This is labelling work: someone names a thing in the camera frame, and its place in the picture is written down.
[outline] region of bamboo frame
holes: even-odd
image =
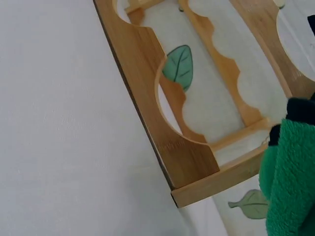
[[[113,0],[94,0],[122,77],[126,81],[126,86],[129,88],[153,147],[161,159],[161,167],[164,169],[166,178],[169,179],[172,196],[178,207],[184,207],[256,175],[266,145],[256,148],[221,168],[218,167],[213,151],[257,130],[269,129],[270,122],[268,118],[263,118],[256,108],[247,105],[240,97],[236,89],[239,70],[234,60],[219,54],[208,38],[211,37],[214,30],[209,19],[193,13],[187,0],[179,0],[181,7],[188,13],[188,18],[213,57],[246,125],[245,129],[214,144],[207,144],[203,135],[194,133],[187,127],[182,117],[185,94],[179,84],[168,81],[161,72],[166,60],[165,52],[151,28],[137,26],[143,20],[142,12],[161,1],[140,0],[127,8],[126,12],[129,17],[131,16],[130,19],[137,12],[136,20],[132,20],[134,25],[131,25],[117,15],[115,0],[114,3]],[[240,1],[247,0],[231,1],[239,4],[238,10],[240,11],[242,6]],[[262,39],[258,42],[262,45],[264,41]],[[265,46],[264,52],[269,53],[267,57],[279,78],[282,71],[277,65],[271,49]],[[225,63],[229,65],[228,68],[233,68],[232,73],[225,73],[224,68],[226,67],[223,66]],[[283,75],[280,81],[286,94],[290,94],[290,88]],[[158,100],[159,83],[184,136],[177,133],[168,124],[161,111]]]

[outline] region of wooden slat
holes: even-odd
[[[262,145],[221,167],[221,170],[185,187],[172,191],[177,207],[198,202],[258,174],[267,145]]]
[[[210,143],[210,147],[212,151],[216,152],[224,147],[227,147],[249,135],[256,133],[259,130],[270,130],[271,123],[269,118],[264,118],[244,129],[236,131],[230,135],[225,136],[224,138],[220,139],[217,142]]]
[[[180,127],[182,134],[191,140],[200,143],[207,143],[205,136],[193,132],[185,123],[183,118],[183,106],[186,101],[186,95],[179,83],[172,82],[161,74],[159,84],[161,85],[168,104],[174,114],[176,122]]]
[[[130,22],[136,26],[140,26],[144,20],[145,13],[143,8],[139,7],[135,9],[134,11],[127,14]]]
[[[161,113],[158,79],[166,55],[153,30],[124,22],[114,10],[113,0],[94,2],[121,74],[168,172],[171,187],[180,188],[219,171],[210,147],[178,134]]]
[[[128,14],[128,13],[136,10],[139,7],[142,7],[143,9],[148,9],[148,8],[150,8],[154,5],[157,5],[163,1],[164,0],[139,0],[138,4],[130,4],[130,6],[125,9],[125,12]]]
[[[260,44],[287,97],[310,97],[315,82],[304,76],[286,55],[277,32],[279,8],[273,0],[230,0]]]
[[[194,13],[188,5],[188,0],[179,0],[179,4],[200,36],[216,67],[218,68],[218,71],[221,74],[237,109],[239,110],[245,126],[250,126],[263,119],[260,111],[245,103],[239,94],[237,81],[240,75],[240,70],[235,63],[235,60],[223,56],[214,47],[212,35],[215,29],[210,20],[207,17],[199,16]]]

